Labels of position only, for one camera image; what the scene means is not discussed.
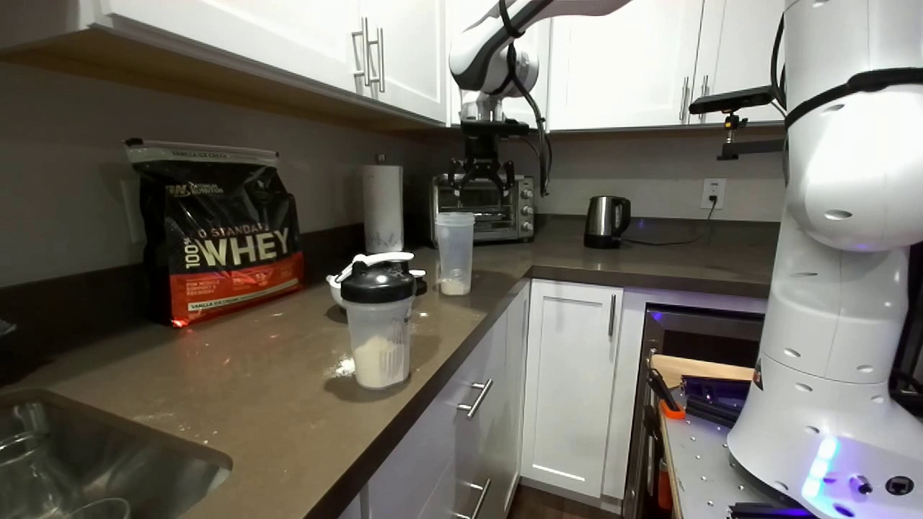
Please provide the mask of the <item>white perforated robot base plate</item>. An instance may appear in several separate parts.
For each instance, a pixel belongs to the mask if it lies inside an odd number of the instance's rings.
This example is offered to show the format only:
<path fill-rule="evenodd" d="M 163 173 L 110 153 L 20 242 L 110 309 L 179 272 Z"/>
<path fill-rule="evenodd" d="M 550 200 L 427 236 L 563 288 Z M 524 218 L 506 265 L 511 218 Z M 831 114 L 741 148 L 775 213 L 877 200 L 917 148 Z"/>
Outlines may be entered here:
<path fill-rule="evenodd" d="M 811 515 L 751 479 L 724 448 L 726 431 L 701 420 L 659 420 L 674 519 L 891 519 L 835 503 Z"/>

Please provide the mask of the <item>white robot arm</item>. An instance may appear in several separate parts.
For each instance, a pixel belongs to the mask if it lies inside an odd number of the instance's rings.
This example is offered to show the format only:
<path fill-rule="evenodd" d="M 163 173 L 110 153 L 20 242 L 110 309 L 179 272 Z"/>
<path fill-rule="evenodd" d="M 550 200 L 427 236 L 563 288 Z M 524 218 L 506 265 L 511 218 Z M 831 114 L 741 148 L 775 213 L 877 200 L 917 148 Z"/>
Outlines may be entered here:
<path fill-rule="evenodd" d="M 783 212 L 749 392 L 726 450 L 816 519 L 923 519 L 923 421 L 891 399 L 923 242 L 923 0 L 788 0 L 764 88 Z"/>

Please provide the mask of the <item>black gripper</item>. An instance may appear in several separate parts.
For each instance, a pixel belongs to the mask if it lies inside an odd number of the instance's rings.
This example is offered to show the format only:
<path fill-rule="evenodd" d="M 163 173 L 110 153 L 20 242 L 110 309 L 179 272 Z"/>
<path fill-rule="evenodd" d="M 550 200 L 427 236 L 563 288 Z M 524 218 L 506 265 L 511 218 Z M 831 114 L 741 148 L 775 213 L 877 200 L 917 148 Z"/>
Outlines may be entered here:
<path fill-rule="evenodd" d="M 512 123 L 463 124 L 462 157 L 439 176 L 439 203 L 444 209 L 502 209 L 512 187 L 512 164 L 498 159 L 498 141 L 516 133 Z"/>

